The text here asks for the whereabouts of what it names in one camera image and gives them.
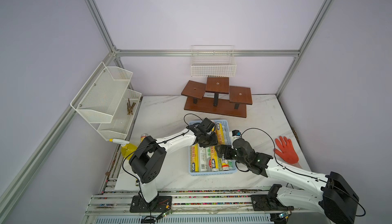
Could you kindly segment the white mesh upper shelf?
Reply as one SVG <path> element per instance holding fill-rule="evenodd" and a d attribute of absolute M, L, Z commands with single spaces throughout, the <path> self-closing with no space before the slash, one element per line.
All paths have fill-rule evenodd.
<path fill-rule="evenodd" d="M 99 64 L 70 106 L 90 124 L 110 124 L 133 73 Z"/>

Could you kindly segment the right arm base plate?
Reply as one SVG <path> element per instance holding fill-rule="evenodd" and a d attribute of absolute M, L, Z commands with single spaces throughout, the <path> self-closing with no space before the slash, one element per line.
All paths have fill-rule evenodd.
<path fill-rule="evenodd" d="M 251 195 L 251 203 L 254 211 L 293 211 L 293 206 L 282 205 L 276 197 L 268 194 Z"/>

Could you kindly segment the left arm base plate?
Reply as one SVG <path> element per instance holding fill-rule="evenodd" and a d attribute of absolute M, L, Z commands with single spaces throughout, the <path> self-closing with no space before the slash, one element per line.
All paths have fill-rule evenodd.
<path fill-rule="evenodd" d="M 169 210 L 172 205 L 172 196 L 157 196 L 147 203 L 140 195 L 132 198 L 130 213 L 161 213 Z"/>

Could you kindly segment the red work glove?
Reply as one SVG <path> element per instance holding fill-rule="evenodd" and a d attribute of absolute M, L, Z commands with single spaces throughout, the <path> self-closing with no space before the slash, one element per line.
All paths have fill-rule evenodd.
<path fill-rule="evenodd" d="M 277 149 L 274 149 L 274 153 L 286 163 L 294 165 L 299 162 L 299 156 L 294 149 L 291 139 L 279 136 L 275 139 L 275 145 Z"/>

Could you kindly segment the yellow roll far left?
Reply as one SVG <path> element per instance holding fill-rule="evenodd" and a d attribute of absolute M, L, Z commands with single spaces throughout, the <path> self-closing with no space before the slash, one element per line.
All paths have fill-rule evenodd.
<path fill-rule="evenodd" d="M 142 134 L 140 137 L 140 143 L 142 143 L 144 141 L 144 139 L 148 136 L 149 136 L 148 134 Z"/>

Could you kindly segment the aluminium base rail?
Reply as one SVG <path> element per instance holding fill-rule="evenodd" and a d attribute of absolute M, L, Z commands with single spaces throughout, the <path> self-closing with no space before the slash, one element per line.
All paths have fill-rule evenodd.
<path fill-rule="evenodd" d="M 190 190 L 163 191 L 160 196 L 171 196 L 174 214 L 197 213 L 243 213 L 253 212 L 251 196 L 267 194 L 260 189 L 241 190 Z M 86 209 L 86 216 L 127 215 L 130 214 L 132 199 L 137 196 L 131 192 L 104 192 L 93 195 Z"/>

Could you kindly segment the yellow spray bottle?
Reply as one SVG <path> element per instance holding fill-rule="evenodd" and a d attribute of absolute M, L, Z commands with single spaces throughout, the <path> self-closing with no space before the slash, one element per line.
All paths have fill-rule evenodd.
<path fill-rule="evenodd" d="M 121 146 L 121 154 L 124 159 L 130 159 L 133 153 L 137 150 L 138 146 L 130 143 L 129 141 L 111 138 L 109 139 L 110 142 L 117 143 Z"/>

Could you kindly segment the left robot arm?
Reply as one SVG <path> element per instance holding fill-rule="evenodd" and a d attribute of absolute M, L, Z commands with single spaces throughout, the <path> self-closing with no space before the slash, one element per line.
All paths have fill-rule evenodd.
<path fill-rule="evenodd" d="M 218 145 L 215 123 L 208 118 L 188 125 L 182 131 L 164 138 L 145 137 L 135 152 L 128 157 L 132 173 L 139 181 L 139 197 L 145 204 L 158 200 L 155 179 L 168 153 L 198 144 L 200 147 Z"/>

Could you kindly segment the brown twigs in shelf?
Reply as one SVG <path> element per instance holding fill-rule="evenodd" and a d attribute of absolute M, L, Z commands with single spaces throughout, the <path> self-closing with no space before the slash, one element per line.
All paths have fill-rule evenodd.
<path fill-rule="evenodd" d="M 136 103 L 132 102 L 130 99 L 127 101 L 127 115 L 133 115 L 133 110 L 135 107 Z"/>

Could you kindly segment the brown wooden tiered stand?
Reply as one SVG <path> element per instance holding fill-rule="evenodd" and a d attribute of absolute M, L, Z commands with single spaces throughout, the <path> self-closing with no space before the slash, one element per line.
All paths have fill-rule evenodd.
<path fill-rule="evenodd" d="M 253 104 L 251 89 L 230 85 L 229 78 L 207 78 L 206 83 L 188 81 L 181 92 L 185 110 L 237 118 L 247 117 Z"/>

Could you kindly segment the yellow plastic wrap roll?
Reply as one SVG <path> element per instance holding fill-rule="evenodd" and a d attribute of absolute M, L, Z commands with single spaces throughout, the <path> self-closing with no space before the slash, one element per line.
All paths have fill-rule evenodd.
<path fill-rule="evenodd" d="M 199 171 L 200 171 L 199 146 L 195 144 L 192 145 L 190 148 L 190 172 L 198 173 Z"/>

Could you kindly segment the white mesh lower shelf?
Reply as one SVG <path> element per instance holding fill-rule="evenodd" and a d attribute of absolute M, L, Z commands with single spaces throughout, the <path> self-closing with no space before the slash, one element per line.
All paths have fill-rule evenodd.
<path fill-rule="evenodd" d="M 136 103 L 133 115 L 127 115 L 128 99 Z M 100 124 L 98 127 L 98 133 L 107 141 L 111 138 L 125 140 L 134 120 L 140 99 L 141 93 L 126 89 L 119 106 L 114 113 L 112 122 L 110 124 Z"/>

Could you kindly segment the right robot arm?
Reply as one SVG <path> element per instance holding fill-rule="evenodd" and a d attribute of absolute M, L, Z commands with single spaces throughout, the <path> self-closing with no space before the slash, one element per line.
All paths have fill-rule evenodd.
<path fill-rule="evenodd" d="M 293 189 L 273 184 L 268 194 L 252 198 L 254 210 L 293 211 L 298 207 L 324 214 L 335 224 L 352 224 L 357 217 L 359 197 L 338 173 L 309 172 L 256 152 L 243 138 L 232 145 L 215 146 L 219 158 L 234 160 L 255 175 L 281 180 Z"/>

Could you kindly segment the white mesh shelf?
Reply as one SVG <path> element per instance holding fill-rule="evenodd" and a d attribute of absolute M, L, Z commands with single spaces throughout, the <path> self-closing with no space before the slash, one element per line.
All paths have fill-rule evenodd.
<path fill-rule="evenodd" d="M 136 103 L 133 115 L 127 115 L 128 99 Z M 114 113 L 112 122 L 110 124 L 100 124 L 98 127 L 98 133 L 107 141 L 111 138 L 125 140 L 134 120 L 140 99 L 141 93 L 126 89 L 119 106 Z"/>
<path fill-rule="evenodd" d="M 110 124 L 133 73 L 99 64 L 70 106 L 90 124 Z"/>

